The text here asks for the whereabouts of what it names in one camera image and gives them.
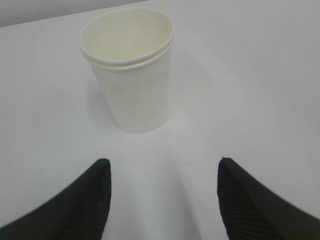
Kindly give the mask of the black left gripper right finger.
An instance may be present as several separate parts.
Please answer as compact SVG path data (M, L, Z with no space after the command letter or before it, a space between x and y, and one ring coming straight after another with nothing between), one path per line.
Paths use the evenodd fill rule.
M233 159L218 164L217 196L230 240L318 240L320 220L269 190Z

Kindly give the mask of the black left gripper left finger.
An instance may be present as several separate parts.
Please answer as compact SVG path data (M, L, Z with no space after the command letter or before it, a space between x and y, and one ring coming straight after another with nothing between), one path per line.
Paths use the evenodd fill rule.
M111 204L111 164L101 158L59 194L1 227L2 240L100 240Z

